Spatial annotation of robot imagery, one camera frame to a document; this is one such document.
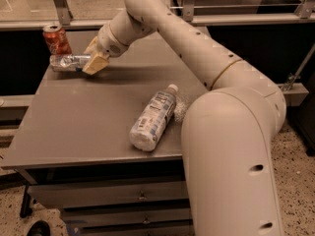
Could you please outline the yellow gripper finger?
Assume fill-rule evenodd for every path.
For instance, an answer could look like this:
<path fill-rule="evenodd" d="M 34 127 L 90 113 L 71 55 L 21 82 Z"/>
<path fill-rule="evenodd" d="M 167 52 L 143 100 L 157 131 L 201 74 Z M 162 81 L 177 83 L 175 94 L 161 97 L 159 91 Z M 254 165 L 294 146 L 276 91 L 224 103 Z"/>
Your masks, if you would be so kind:
<path fill-rule="evenodd" d="M 94 52 L 88 63 L 84 66 L 83 72 L 88 75 L 94 75 L 95 73 L 104 69 L 108 64 L 109 56 L 107 54 Z"/>
<path fill-rule="evenodd" d="M 88 47 L 85 49 L 84 53 L 85 54 L 93 53 L 95 50 L 96 44 L 97 44 L 97 37 L 95 36 L 90 42 L 90 44 L 88 45 Z"/>

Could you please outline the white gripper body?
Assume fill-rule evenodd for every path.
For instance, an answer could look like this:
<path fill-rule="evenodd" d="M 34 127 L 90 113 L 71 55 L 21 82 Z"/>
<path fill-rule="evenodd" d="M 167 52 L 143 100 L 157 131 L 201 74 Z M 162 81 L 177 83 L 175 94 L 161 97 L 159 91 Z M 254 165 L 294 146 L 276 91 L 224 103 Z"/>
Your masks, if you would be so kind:
<path fill-rule="evenodd" d="M 109 24 L 105 24 L 98 31 L 96 46 L 99 51 L 109 57 L 119 57 L 129 48 L 114 36 Z"/>

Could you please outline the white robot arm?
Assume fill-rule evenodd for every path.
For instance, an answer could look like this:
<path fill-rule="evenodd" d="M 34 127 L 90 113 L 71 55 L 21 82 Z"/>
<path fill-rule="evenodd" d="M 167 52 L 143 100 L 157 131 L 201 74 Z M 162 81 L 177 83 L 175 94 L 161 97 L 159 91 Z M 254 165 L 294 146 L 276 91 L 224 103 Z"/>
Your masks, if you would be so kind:
<path fill-rule="evenodd" d="M 163 0 L 125 8 L 88 46 L 94 74 L 135 40 L 158 32 L 207 91 L 188 108 L 182 157 L 196 236 L 284 236 L 271 140 L 286 104 L 268 77 L 170 12 Z"/>

